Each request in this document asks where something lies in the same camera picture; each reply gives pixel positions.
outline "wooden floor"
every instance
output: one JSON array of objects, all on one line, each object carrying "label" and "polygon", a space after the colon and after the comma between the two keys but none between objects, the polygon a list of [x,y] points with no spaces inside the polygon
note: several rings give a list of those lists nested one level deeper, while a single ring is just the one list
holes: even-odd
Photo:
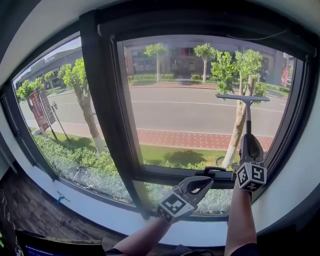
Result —
[{"label": "wooden floor", "polygon": [[[5,209],[6,212],[10,212],[10,221],[16,228],[61,239],[100,240],[105,250],[111,249],[125,237],[97,225],[62,204],[57,204],[56,200],[34,183],[23,170],[18,174],[8,171],[0,181],[0,192],[1,200],[3,193],[5,195],[7,201]],[[4,204],[0,205],[2,241],[7,253],[14,255],[15,232],[13,226],[4,218]],[[171,249],[171,247],[159,245],[150,255],[164,253]],[[223,248],[215,248],[214,254],[222,255]]]}]

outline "forearm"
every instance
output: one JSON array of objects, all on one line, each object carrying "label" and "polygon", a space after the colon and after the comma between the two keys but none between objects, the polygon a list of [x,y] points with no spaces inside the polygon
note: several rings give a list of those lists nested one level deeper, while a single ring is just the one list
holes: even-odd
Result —
[{"label": "forearm", "polygon": [[130,256],[146,255],[158,244],[170,227],[171,224],[157,217],[143,229],[117,243],[114,248]]},{"label": "forearm", "polygon": [[239,182],[236,179],[229,213],[224,255],[229,256],[239,247],[250,243],[257,243],[250,195],[239,188]]}]

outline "street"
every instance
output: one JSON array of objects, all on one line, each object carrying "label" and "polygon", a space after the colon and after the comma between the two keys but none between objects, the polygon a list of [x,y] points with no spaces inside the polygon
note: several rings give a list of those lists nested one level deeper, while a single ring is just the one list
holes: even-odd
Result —
[{"label": "street", "polygon": [[[236,101],[216,98],[215,89],[176,87],[131,87],[130,96],[137,129],[230,135],[236,118]],[[286,99],[251,106],[252,133],[274,137]],[[49,96],[55,101],[62,123],[86,124],[74,93]],[[26,102],[20,104],[24,118],[34,120]]]}]

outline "window glass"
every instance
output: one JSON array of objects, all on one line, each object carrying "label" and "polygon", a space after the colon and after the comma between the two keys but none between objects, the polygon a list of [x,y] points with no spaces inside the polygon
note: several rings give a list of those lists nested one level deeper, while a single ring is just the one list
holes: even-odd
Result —
[{"label": "window glass", "polygon": [[95,114],[79,37],[33,63],[13,86],[38,148],[59,176],[132,203]]},{"label": "window glass", "polygon": [[[257,43],[207,35],[136,38],[123,45],[122,69],[127,70],[145,164],[199,169],[238,163],[245,112],[237,115],[237,101],[216,94],[239,95],[240,73],[244,94],[251,88],[254,96],[270,99],[251,105],[252,133],[268,152],[294,79],[294,57]],[[133,56],[139,50],[153,61],[153,69],[137,71],[141,63]],[[248,85],[249,75],[254,84]]]},{"label": "window glass", "polygon": [[[144,183],[148,197],[153,208],[157,207],[162,196],[171,190],[171,186],[159,185],[153,183]],[[192,214],[194,215],[218,215],[229,213],[231,205],[233,189],[210,189],[205,197],[198,203],[198,209]]]}]

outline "building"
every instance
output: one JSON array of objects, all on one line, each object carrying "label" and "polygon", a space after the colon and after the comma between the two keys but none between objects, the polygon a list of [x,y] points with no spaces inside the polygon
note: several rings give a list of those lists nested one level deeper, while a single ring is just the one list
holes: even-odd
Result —
[{"label": "building", "polygon": [[[167,49],[160,57],[160,73],[174,74],[176,79],[190,79],[192,74],[202,75],[203,60],[195,55],[194,48],[209,43],[220,51],[234,53],[248,49],[259,51],[262,55],[262,82],[281,85],[284,53],[260,44],[219,36],[208,35],[165,35],[130,39],[123,42],[126,56],[126,69],[129,76],[154,74],[156,59],[144,54],[146,46],[161,43]],[[207,64],[207,75],[211,74],[211,61]]]},{"label": "building", "polygon": [[[55,53],[48,58],[42,58],[30,67],[30,71],[25,73],[15,84],[16,89],[22,86],[25,80],[34,81],[36,78],[44,77],[46,73],[52,71],[54,78],[52,84],[54,87],[63,85],[63,81],[58,78],[60,68],[65,64],[74,65],[77,59],[82,57],[81,46]],[[50,89],[50,84],[45,82],[45,88]]]}]

